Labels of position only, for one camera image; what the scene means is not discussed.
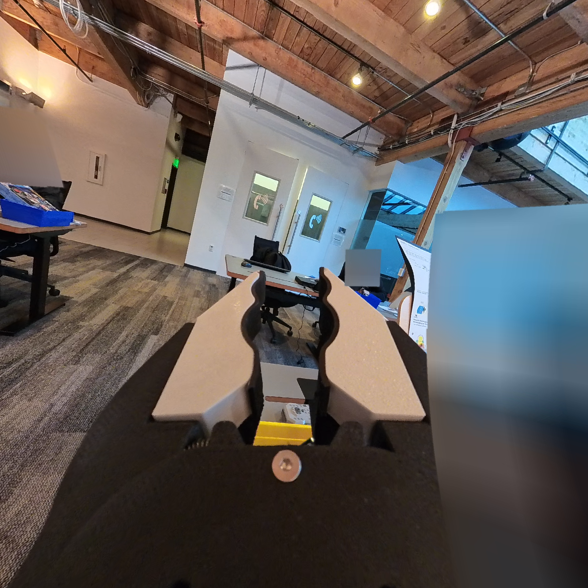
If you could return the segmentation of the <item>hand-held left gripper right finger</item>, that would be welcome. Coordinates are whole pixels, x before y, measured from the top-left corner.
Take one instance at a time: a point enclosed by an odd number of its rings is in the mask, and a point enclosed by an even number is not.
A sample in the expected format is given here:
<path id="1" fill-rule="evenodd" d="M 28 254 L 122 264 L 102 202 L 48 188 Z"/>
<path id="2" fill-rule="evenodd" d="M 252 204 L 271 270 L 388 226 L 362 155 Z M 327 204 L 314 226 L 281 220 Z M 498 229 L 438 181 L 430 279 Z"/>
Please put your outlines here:
<path id="1" fill-rule="evenodd" d="M 425 411 L 386 319 L 329 269 L 320 269 L 324 309 L 333 331 L 320 351 L 326 412 L 369 435 L 378 421 L 420 422 Z"/>

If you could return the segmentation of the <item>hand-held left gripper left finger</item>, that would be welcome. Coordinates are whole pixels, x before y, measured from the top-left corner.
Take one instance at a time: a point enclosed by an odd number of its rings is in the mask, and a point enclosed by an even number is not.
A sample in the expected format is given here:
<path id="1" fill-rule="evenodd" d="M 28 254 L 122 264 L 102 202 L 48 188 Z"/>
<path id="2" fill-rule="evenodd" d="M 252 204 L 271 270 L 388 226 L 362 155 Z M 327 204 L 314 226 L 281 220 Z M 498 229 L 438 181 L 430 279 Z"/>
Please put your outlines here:
<path id="1" fill-rule="evenodd" d="M 261 327 L 266 276 L 256 271 L 202 313 L 152 412 L 158 422 L 199 422 L 209 436 L 219 422 L 242 425 L 261 392 L 254 337 Z"/>

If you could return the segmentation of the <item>yellow plastic bin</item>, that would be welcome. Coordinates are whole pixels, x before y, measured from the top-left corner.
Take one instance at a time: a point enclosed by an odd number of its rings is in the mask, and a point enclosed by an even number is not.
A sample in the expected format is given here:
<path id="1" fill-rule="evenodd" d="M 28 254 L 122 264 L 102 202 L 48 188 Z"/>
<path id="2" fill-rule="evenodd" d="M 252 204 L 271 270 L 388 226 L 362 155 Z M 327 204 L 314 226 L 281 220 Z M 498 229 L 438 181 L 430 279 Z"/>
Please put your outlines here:
<path id="1" fill-rule="evenodd" d="M 312 426 L 267 422 L 261 420 L 254 437 L 254 446 L 299 446 L 312 438 Z"/>

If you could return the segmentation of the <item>light wood-edged desk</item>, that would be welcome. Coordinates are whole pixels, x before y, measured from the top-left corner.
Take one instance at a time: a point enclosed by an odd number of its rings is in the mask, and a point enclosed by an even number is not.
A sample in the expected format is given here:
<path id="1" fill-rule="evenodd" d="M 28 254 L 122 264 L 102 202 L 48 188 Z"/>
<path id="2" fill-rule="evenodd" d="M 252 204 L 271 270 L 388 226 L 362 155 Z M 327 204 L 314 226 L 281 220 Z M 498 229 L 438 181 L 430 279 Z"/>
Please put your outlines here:
<path id="1" fill-rule="evenodd" d="M 25 224 L 19 221 L 1 218 L 1 232 L 28 235 L 32 238 L 35 246 L 33 253 L 33 270 L 29 276 L 31 283 L 30 304 L 27 315 L 22 315 L 13 323 L 1 327 L 1 335 L 13 336 L 38 320 L 44 318 L 48 313 L 62 307 L 65 298 L 59 296 L 56 291 L 56 298 L 46 303 L 49 289 L 48 273 L 50 264 L 51 238 L 64 235 L 70 231 L 85 227 L 83 222 L 74 222 L 68 226 L 40 227 Z"/>
<path id="2" fill-rule="evenodd" d="M 299 366 L 262 362 L 263 397 L 266 401 L 305 403 L 297 378 L 318 379 L 319 371 Z"/>
<path id="3" fill-rule="evenodd" d="M 230 254 L 226 254 L 226 256 L 225 256 L 226 273 L 228 276 L 231 277 L 231 283 L 229 285 L 229 290 L 232 290 L 235 288 L 236 282 L 238 279 L 245 280 L 250 274 L 254 273 L 257 270 L 263 269 L 265 271 L 265 275 L 266 275 L 266 286 L 268 285 L 270 287 L 283 289 L 286 291 L 287 294 L 293 295 L 293 298 L 297 302 L 296 305 L 302 305 L 305 308 L 309 308 L 312 310 L 322 308 L 322 303 L 319 298 L 319 293 L 316 290 L 314 290 L 312 288 L 305 288 L 304 286 L 301 286 L 300 284 L 295 282 L 295 275 L 297 275 L 297 273 L 292 272 L 292 271 L 290 273 L 280 273 L 280 272 L 276 272 L 273 270 L 264 269 L 264 268 L 260 268 L 260 267 L 256 267 L 256 266 L 253 266 L 252 268 L 244 268 L 244 267 L 241 267 L 241 265 L 240 265 L 243 260 L 244 260 L 244 258 L 232 256 Z"/>

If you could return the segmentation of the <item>white remote-like device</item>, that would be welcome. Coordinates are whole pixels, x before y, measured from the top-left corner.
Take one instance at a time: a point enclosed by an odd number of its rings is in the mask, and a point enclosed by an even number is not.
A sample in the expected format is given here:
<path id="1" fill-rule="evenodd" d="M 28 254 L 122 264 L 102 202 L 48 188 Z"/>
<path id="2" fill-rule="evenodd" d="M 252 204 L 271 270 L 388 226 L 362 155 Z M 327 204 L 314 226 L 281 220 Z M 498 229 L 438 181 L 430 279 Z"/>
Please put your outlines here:
<path id="1" fill-rule="evenodd" d="M 281 422 L 311 426 L 311 410 L 305 403 L 285 403 L 282 408 Z"/>

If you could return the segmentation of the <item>white instruction booklet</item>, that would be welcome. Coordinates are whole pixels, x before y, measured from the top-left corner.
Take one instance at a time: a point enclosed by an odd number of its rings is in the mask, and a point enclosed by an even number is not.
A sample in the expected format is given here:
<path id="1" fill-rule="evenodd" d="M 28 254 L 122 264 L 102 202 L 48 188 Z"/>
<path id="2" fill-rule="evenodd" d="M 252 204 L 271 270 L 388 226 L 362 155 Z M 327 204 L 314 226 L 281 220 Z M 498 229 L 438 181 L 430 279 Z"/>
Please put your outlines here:
<path id="1" fill-rule="evenodd" d="M 426 352 L 431 253 L 404 239 L 397 238 L 397 241 L 413 286 L 413 304 L 408 335 Z"/>

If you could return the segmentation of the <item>black bag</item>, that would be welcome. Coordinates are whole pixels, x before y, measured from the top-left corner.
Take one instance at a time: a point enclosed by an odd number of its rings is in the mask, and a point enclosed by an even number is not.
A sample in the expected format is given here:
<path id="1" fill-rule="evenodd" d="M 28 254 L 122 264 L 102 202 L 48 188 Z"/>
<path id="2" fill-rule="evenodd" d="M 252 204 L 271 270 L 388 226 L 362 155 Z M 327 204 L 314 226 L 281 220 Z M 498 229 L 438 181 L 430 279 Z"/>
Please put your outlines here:
<path id="1" fill-rule="evenodd" d="M 281 252 L 275 250 L 273 246 L 259 247 L 254 251 L 254 254 L 250 259 L 292 270 L 290 261 L 287 259 L 287 257 Z"/>

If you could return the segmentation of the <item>black office chair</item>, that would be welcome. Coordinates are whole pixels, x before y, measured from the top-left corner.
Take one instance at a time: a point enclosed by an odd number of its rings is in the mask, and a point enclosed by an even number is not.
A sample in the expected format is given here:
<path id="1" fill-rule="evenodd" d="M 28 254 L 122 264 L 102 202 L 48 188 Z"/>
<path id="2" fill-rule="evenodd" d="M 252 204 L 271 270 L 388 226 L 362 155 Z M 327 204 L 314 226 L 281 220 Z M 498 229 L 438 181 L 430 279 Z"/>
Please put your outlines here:
<path id="1" fill-rule="evenodd" d="M 56 209 L 62 210 L 71 188 L 71 181 L 62 181 L 62 187 L 32 187 L 41 197 L 45 198 Z M 31 235 L 18 235 L 8 231 L 1 231 L 1 261 L 13 262 L 14 257 L 34 257 L 36 241 Z M 1 276 L 12 277 L 24 282 L 32 283 L 32 275 L 24 269 L 17 269 L 1 265 Z"/>
<path id="2" fill-rule="evenodd" d="M 279 251 L 278 241 L 271 241 L 268 239 L 255 236 L 253 254 L 256 249 L 263 246 L 273 246 L 275 250 Z M 278 318 L 278 309 L 281 307 L 292 307 L 295 306 L 296 303 L 297 302 L 293 298 L 293 295 L 287 294 L 285 290 L 274 288 L 268 285 L 266 286 L 265 301 L 261 306 L 261 312 L 262 323 L 267 324 L 271 331 L 271 343 L 276 343 L 276 333 L 273 325 L 274 319 L 276 319 L 277 322 L 281 325 L 288 328 L 288 336 L 291 336 L 293 334 L 292 327 L 288 325 L 286 322 L 284 322 L 282 319 Z"/>

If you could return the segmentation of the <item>glass partition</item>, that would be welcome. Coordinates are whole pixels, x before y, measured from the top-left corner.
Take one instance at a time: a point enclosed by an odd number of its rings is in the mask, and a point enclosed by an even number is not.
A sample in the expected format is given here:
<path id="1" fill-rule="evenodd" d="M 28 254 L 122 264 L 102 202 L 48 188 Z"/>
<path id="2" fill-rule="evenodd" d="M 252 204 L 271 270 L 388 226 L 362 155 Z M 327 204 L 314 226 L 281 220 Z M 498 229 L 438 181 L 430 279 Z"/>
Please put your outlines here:
<path id="1" fill-rule="evenodd" d="M 389 188 L 369 193 L 351 249 L 380 249 L 380 273 L 397 278 L 403 257 L 397 238 L 413 242 L 426 205 Z"/>

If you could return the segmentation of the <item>booth door blue phone sign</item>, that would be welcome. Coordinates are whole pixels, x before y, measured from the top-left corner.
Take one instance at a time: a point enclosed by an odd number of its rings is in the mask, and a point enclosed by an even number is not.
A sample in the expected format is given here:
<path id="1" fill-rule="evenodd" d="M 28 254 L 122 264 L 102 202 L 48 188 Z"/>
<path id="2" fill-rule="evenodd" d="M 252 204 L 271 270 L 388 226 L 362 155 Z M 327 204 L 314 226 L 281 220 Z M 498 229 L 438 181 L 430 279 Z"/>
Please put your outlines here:
<path id="1" fill-rule="evenodd" d="M 348 187 L 346 182 L 308 168 L 299 198 L 300 219 L 288 254 L 295 272 L 318 275 Z"/>

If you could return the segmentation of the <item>booth door orange phone sign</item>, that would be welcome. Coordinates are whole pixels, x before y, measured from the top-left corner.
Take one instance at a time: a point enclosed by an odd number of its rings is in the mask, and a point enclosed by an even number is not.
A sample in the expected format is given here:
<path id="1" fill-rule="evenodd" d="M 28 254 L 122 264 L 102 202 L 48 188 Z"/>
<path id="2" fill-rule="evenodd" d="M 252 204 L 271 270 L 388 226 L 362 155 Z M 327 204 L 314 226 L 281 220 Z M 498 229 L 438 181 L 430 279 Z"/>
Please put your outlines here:
<path id="1" fill-rule="evenodd" d="M 248 143 L 236 209 L 236 245 L 231 252 L 250 258 L 256 236 L 279 240 L 281 224 L 298 168 L 298 159 L 290 158 L 263 146 Z"/>

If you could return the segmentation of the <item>blue printed box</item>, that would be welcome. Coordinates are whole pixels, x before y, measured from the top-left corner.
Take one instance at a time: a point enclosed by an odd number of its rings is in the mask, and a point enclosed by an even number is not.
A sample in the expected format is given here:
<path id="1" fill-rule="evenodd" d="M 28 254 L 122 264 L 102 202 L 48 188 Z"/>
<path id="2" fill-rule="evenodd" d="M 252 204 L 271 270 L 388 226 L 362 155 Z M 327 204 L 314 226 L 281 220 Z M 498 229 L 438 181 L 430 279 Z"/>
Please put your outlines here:
<path id="1" fill-rule="evenodd" d="M 1 183 L 1 212 L 5 219 L 39 227 L 69 226 L 74 213 L 57 208 L 33 187 Z"/>

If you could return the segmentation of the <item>skylight window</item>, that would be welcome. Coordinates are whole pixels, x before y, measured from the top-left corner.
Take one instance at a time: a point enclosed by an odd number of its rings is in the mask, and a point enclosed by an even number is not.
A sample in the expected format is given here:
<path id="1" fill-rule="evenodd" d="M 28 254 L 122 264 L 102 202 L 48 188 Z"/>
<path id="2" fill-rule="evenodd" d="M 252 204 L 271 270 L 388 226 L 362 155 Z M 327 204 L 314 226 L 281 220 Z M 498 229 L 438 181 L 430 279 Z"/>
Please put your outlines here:
<path id="1" fill-rule="evenodd" d="M 587 116 L 534 129 L 513 151 L 549 184 L 587 202 Z"/>

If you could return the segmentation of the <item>slanted wooden post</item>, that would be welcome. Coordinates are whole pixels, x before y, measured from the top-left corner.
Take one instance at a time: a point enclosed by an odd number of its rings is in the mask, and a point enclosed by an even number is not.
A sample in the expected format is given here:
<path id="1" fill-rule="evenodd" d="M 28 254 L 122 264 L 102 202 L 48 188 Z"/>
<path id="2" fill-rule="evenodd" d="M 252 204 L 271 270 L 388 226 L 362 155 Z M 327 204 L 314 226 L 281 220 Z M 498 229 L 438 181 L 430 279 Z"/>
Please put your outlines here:
<path id="1" fill-rule="evenodd" d="M 473 127 L 471 126 L 461 129 L 453 140 L 428 207 L 416 231 L 413 243 L 417 246 L 428 249 L 432 244 L 435 216 L 446 210 L 462 172 L 468 163 L 473 147 L 477 144 L 477 141 L 471 138 L 472 130 Z"/>

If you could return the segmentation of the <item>wall lamp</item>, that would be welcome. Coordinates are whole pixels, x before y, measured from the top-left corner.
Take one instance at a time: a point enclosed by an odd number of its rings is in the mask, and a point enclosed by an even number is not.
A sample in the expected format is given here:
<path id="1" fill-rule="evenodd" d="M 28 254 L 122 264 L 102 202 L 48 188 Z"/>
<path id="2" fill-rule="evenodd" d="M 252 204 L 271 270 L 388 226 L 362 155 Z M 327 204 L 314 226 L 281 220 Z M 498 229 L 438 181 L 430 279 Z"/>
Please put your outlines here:
<path id="1" fill-rule="evenodd" d="M 14 101 L 13 99 L 29 103 L 41 109 L 43 109 L 45 105 L 45 100 L 34 92 L 26 91 L 10 84 L 9 82 L 1 80 L 1 106 L 11 106 Z"/>

